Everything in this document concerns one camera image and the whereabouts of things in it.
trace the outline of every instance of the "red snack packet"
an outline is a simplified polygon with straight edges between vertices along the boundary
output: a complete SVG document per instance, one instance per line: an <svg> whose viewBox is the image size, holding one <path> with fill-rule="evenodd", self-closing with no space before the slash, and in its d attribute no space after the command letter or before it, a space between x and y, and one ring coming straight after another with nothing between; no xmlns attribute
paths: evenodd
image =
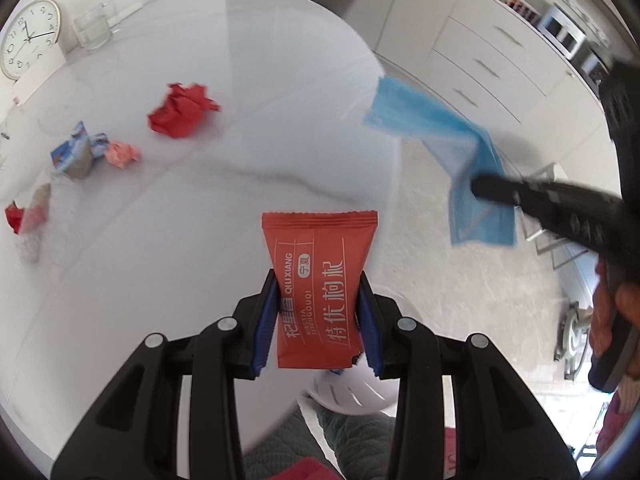
<svg viewBox="0 0 640 480"><path fill-rule="evenodd" d="M280 368L350 368L362 351L355 305L377 226L376 211L262 214L282 296Z"/></svg>
<svg viewBox="0 0 640 480"><path fill-rule="evenodd" d="M206 86L194 83L184 88L173 83L168 87L171 92L164 98L164 104L147 116L149 127L159 134L174 139L189 137L204 119L204 112L220 111L220 106L207 98Z"/></svg>

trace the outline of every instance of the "white drawer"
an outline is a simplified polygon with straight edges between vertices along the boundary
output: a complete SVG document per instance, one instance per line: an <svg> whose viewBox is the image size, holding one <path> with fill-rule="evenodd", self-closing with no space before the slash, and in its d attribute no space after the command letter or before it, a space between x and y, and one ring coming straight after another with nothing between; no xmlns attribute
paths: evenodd
<svg viewBox="0 0 640 480"><path fill-rule="evenodd" d="M451 17L504 54L545 95L567 70L558 51L498 0L458 0Z"/></svg>
<svg viewBox="0 0 640 480"><path fill-rule="evenodd" d="M471 122L492 130L520 130L518 120L469 74L432 50L421 80Z"/></svg>
<svg viewBox="0 0 640 480"><path fill-rule="evenodd" d="M544 98L518 67L455 20L447 20L434 49L478 81L520 121Z"/></svg>

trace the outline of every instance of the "crumpled red paper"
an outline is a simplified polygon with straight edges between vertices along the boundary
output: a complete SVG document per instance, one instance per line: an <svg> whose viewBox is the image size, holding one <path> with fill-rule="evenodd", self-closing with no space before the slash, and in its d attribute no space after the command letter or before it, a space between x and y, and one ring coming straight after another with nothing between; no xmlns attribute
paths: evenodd
<svg viewBox="0 0 640 480"><path fill-rule="evenodd" d="M171 92L165 97L164 104L148 115L149 127L159 134L174 139L189 137L204 119L204 112L220 111L220 106L207 98L206 86L194 83L184 88L173 83L168 87Z"/></svg>
<svg viewBox="0 0 640 480"><path fill-rule="evenodd" d="M6 221L9 227L14 230L15 234L20 232L20 226L22 225L22 217L24 216L24 209L19 208L13 202L8 208L4 210Z"/></svg>
<svg viewBox="0 0 640 480"><path fill-rule="evenodd" d="M124 168L133 160L140 160L140 150L126 142L112 140L104 153L104 158L107 159L109 164Z"/></svg>

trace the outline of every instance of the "drawer handle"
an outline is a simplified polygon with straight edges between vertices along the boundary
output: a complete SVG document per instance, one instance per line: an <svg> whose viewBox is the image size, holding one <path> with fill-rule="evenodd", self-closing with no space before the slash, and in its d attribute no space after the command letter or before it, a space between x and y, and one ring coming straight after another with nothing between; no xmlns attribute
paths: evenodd
<svg viewBox="0 0 640 480"><path fill-rule="evenodd" d="M455 91L458 94L462 95L462 97L465 98L469 102L469 104L471 104L471 105L475 106L476 108L478 108L478 105L475 102L473 102L471 99L469 99L462 90L458 90L457 88L455 88Z"/></svg>
<svg viewBox="0 0 640 480"><path fill-rule="evenodd" d="M489 74L491 74L494 77L497 77L498 79L501 79L499 75L497 75L497 73L495 73L493 70L491 70L487 65L485 65L484 61L480 60L480 59L475 59L474 61L476 63L478 63L478 65L480 65L482 68L484 68Z"/></svg>
<svg viewBox="0 0 640 480"><path fill-rule="evenodd" d="M506 30L504 30L502 27L498 27L497 25L494 25L494 27L497 28L501 33L503 33L511 41L513 41L513 43L515 43L517 46L524 46L518 40L516 40L511 34L509 34Z"/></svg>

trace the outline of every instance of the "white table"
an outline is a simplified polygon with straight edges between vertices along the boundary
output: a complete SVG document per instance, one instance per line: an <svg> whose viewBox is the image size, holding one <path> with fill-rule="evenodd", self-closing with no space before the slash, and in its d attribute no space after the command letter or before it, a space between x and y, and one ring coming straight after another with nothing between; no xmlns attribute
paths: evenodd
<svg viewBox="0 0 640 480"><path fill-rule="evenodd" d="M35 139L37 160L79 119L143 155L126 170L102 161L60 192L37 266L0 228L0 400L36 446L60 452L145 335L199 333L260 291L263 211L378 210L375 264L399 169L397 139L362 126L382 73L307 0L156 0L12 112L12 142ZM222 113L193 138L155 134L146 114L168 82L206 85ZM272 347L261 377L236 384L245 448L314 373L274 360Z"/></svg>

